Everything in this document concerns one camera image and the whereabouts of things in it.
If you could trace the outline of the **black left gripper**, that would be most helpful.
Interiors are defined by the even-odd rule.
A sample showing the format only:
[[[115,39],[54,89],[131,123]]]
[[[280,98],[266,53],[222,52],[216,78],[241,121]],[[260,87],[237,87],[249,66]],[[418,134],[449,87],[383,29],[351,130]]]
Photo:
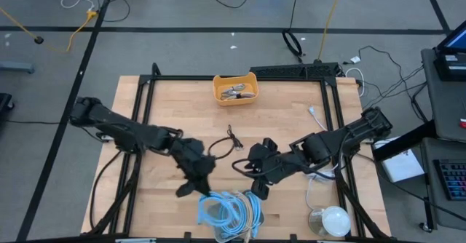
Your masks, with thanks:
[[[177,138],[173,141],[170,154],[188,180],[176,190],[175,195],[178,198],[196,191],[197,186],[201,194],[210,196],[208,175],[216,167],[216,159],[204,155],[204,149],[203,142],[194,138]]]

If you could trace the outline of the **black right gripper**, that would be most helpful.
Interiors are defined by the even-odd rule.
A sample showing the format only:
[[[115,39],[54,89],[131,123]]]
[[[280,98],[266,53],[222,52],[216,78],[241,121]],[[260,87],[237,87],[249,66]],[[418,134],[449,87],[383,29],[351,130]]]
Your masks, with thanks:
[[[296,172],[304,166],[302,152],[280,153],[277,144],[271,138],[264,138],[262,144],[257,143],[250,148],[248,163],[244,166],[248,177],[254,179],[250,188],[251,192],[261,200],[267,200],[269,195],[269,183],[276,184]]]

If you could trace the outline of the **clear round bowl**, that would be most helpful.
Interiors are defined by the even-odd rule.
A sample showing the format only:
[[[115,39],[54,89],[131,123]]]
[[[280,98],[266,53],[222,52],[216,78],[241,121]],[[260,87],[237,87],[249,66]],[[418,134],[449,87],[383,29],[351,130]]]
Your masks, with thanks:
[[[311,210],[308,217],[308,225],[311,231],[318,236],[327,236],[328,232],[326,231],[323,225],[323,213],[325,208],[317,207]]]

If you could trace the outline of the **yellow plastic bin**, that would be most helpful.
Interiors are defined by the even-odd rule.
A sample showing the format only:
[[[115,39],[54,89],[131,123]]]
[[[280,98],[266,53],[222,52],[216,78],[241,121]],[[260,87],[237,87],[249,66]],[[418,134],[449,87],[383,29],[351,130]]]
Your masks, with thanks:
[[[245,76],[213,77],[213,96],[220,106],[251,104],[258,93],[258,81],[252,72]]]

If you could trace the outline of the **white round lid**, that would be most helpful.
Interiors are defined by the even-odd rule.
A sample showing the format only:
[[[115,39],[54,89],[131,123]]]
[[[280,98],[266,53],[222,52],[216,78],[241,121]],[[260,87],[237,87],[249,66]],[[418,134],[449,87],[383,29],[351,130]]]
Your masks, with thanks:
[[[346,236],[351,229],[351,220],[347,211],[341,207],[327,207],[322,214],[323,228],[335,237]]]

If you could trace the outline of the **black desk leg bar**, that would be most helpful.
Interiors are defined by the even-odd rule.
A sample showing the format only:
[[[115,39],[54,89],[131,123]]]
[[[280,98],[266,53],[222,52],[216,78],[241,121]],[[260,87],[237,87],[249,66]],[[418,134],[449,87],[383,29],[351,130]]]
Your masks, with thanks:
[[[408,149],[418,145],[424,138],[436,138],[435,121],[430,120],[427,123],[417,127],[416,129],[401,135],[380,148],[373,150],[373,157],[376,162],[383,162],[393,156],[407,151]]]

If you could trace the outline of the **white paper box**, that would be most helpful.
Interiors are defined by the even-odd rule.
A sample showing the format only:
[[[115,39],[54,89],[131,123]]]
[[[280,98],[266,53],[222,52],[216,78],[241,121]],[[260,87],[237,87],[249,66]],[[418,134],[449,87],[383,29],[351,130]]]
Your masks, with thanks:
[[[423,167],[411,149],[403,151],[389,159],[385,159],[379,164],[392,183],[425,174]]]

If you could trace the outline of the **grey lower desk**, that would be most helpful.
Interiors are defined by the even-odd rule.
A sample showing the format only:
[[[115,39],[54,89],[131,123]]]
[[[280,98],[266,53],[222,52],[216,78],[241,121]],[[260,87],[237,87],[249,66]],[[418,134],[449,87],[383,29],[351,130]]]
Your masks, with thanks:
[[[443,190],[433,161],[466,159],[466,143],[425,138],[421,142],[422,161],[427,175],[427,196],[436,224],[466,231],[466,201],[450,201]]]

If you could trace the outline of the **grey desk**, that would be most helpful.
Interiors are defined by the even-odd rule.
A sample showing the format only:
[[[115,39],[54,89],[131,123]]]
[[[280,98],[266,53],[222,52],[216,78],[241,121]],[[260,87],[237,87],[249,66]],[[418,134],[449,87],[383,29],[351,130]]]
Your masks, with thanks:
[[[422,161],[427,175],[427,196],[436,224],[466,231],[466,201],[450,201],[443,190],[433,161],[466,159],[466,143],[425,138],[421,142]]]
[[[438,137],[466,143],[466,128],[460,126],[466,119],[466,81],[441,81],[433,49],[423,49],[421,57]]]

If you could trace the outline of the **backlit black keyboard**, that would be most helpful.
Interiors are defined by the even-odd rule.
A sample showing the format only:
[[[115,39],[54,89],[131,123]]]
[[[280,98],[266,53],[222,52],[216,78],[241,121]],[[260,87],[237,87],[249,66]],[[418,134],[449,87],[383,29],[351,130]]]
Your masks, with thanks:
[[[439,180],[450,201],[466,201],[466,159],[435,159]]]

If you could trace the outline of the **black laptop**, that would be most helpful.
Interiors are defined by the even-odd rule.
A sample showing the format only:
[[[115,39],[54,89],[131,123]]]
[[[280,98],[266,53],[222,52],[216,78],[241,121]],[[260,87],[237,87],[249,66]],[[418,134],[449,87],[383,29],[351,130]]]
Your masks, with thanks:
[[[466,20],[435,48],[434,66],[441,81],[466,81]]]

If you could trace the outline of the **grey floor foot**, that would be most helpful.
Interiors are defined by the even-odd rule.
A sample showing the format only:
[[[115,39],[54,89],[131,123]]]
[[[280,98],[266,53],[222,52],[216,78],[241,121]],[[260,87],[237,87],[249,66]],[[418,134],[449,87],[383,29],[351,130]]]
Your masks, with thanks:
[[[32,63],[0,61],[0,71],[14,71],[33,74],[35,72],[35,68]]]

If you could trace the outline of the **black aluminium table frame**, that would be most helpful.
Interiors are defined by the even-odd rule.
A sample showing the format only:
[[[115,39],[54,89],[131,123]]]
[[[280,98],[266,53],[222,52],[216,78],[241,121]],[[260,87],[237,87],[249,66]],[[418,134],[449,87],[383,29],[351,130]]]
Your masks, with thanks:
[[[281,151],[311,132],[317,132],[327,113],[335,113],[331,97],[323,97],[328,85],[313,81],[260,81],[254,103],[220,106],[213,96],[211,80],[157,79],[141,76],[120,78],[111,108],[140,122],[182,129],[185,136],[204,142],[221,160],[210,176],[215,191],[242,191],[251,179],[231,164],[248,155],[248,149],[264,138],[273,139]],[[178,198],[183,173],[173,159],[152,152],[142,160],[138,188],[132,207],[132,222],[125,225],[127,205],[122,205],[115,231],[157,240],[180,239],[189,234],[194,241],[213,240],[211,227],[197,223],[198,193]],[[309,205],[331,206],[339,202],[332,183],[310,183],[297,173],[270,189],[263,203],[265,221],[260,239],[313,240],[307,224]]]

